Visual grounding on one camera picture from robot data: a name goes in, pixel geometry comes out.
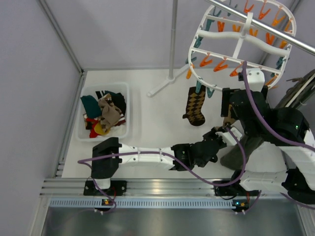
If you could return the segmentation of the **tan maroon striped sock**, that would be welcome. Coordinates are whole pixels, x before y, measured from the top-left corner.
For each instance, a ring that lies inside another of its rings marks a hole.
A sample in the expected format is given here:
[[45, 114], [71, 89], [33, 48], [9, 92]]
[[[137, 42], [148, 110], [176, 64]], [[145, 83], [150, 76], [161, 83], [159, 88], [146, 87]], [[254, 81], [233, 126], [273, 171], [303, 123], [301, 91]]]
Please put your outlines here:
[[101, 116], [104, 117], [106, 120], [108, 120], [113, 126], [119, 126], [126, 123], [125, 117], [123, 113], [120, 112], [119, 109], [116, 109], [116, 112], [114, 114], [101, 115]]

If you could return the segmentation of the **orange brown argyle sock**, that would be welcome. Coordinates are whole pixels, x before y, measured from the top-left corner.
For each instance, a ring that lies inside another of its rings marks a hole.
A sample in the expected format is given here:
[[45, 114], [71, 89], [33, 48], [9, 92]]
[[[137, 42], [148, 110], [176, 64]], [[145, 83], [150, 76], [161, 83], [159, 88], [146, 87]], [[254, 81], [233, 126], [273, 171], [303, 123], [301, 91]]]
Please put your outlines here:
[[202, 114], [202, 106], [205, 100], [206, 89], [201, 86], [199, 92], [196, 92], [196, 87], [190, 87], [186, 104], [186, 112], [182, 119], [187, 119], [192, 126], [201, 126], [205, 123], [205, 117]]

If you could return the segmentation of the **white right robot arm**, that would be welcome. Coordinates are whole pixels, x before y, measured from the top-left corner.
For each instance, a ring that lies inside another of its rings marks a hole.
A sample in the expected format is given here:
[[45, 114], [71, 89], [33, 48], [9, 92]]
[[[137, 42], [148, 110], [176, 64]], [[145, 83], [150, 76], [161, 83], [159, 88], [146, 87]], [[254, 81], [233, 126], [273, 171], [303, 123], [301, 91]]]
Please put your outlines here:
[[302, 113], [294, 108], [270, 108], [266, 102], [268, 88], [222, 90], [221, 114], [231, 113], [239, 120], [249, 138], [261, 138], [286, 152], [295, 169], [285, 172], [285, 180], [276, 189], [302, 204], [315, 203], [314, 136]]

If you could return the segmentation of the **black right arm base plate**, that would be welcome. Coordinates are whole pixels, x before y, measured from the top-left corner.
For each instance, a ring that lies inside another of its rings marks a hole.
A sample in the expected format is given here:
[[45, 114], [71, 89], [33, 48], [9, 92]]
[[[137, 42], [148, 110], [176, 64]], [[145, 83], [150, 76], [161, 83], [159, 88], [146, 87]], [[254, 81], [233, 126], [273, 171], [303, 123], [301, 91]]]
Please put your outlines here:
[[259, 194], [258, 190], [245, 190], [239, 183], [229, 186], [215, 186], [214, 192], [217, 197], [245, 197], [247, 195], [253, 197]]

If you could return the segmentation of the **beige brown argyle sock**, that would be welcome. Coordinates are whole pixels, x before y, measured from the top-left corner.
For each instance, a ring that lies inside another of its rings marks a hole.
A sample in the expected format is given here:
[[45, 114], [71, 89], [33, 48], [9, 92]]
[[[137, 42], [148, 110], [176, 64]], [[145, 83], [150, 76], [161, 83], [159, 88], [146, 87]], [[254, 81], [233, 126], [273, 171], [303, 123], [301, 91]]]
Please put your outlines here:
[[116, 112], [115, 105], [112, 101], [111, 94], [107, 93], [98, 100], [102, 115], [114, 114]]

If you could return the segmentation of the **dark teal sock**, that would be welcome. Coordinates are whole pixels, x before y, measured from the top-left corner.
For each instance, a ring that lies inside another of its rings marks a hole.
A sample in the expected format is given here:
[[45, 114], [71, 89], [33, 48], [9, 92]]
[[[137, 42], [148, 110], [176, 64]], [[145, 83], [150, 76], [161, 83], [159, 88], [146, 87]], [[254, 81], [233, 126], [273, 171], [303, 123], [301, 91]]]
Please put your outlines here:
[[88, 118], [97, 118], [101, 116], [101, 109], [98, 105], [98, 101], [93, 96], [86, 95], [82, 96], [80, 99]]

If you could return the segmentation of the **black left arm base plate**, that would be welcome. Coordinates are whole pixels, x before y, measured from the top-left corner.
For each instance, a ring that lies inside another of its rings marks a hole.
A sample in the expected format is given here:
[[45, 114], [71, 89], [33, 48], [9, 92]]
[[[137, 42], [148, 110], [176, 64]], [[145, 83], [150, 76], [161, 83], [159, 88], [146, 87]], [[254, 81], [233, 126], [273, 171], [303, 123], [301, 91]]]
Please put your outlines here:
[[[109, 189], [103, 189], [109, 196], [122, 196], [127, 190], [127, 181], [112, 180]], [[92, 180], [87, 180], [84, 186], [84, 196], [102, 196], [103, 194], [95, 187]]]

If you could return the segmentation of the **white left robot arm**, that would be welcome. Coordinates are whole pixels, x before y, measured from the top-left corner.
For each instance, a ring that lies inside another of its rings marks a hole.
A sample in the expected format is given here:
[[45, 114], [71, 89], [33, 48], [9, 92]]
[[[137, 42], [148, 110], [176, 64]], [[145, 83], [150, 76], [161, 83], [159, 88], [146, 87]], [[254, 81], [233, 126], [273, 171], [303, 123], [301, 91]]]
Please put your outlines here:
[[109, 187], [110, 178], [120, 167], [157, 167], [167, 171], [191, 171], [218, 161], [217, 153], [227, 147], [221, 132], [212, 129], [200, 142], [176, 144], [165, 148], [129, 147], [111, 137], [93, 147], [92, 158], [110, 157], [92, 161], [92, 178], [99, 186]]

